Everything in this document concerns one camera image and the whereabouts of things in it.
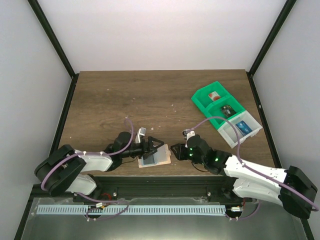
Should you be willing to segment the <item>beige leather card holder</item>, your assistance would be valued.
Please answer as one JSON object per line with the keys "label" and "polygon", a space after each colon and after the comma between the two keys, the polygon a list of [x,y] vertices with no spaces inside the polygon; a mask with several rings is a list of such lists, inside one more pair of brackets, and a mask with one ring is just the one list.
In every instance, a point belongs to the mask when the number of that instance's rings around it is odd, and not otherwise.
{"label": "beige leather card holder", "polygon": [[171,163],[171,151],[167,144],[161,146],[157,152],[147,158],[141,157],[138,159],[139,168],[155,167],[167,165]]}

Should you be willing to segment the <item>black VIP card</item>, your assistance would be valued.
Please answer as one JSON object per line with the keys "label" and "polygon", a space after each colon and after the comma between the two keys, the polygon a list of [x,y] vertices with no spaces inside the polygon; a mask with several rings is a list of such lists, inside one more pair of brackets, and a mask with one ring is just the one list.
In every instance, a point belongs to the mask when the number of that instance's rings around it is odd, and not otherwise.
{"label": "black VIP card", "polygon": [[224,105],[220,110],[226,118],[230,118],[236,114],[236,111],[230,105]]}

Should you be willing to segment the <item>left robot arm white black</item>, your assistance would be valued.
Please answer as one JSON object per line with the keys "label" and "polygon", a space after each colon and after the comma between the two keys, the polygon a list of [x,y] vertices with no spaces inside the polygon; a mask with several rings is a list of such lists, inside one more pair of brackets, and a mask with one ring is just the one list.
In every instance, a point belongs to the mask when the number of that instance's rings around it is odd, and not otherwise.
{"label": "left robot arm white black", "polygon": [[65,144],[54,151],[34,170],[41,182],[41,189],[52,197],[65,192],[76,192],[89,196],[98,187],[94,178],[84,172],[111,172],[123,164],[124,158],[147,159],[160,152],[163,141],[139,131],[137,135],[120,132],[113,143],[101,152],[88,153]]}

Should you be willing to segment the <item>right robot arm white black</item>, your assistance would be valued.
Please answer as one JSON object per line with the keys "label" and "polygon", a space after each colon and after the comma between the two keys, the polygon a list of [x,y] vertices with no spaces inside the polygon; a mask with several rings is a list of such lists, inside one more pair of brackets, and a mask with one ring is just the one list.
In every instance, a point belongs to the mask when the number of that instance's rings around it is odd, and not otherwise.
{"label": "right robot arm white black", "polygon": [[234,179],[232,192],[240,198],[280,205],[289,214],[305,220],[310,218],[311,212],[320,210],[315,204],[317,187],[298,167],[283,169],[253,163],[229,152],[213,149],[198,134],[170,149],[180,161],[190,160],[203,165],[213,175]]}

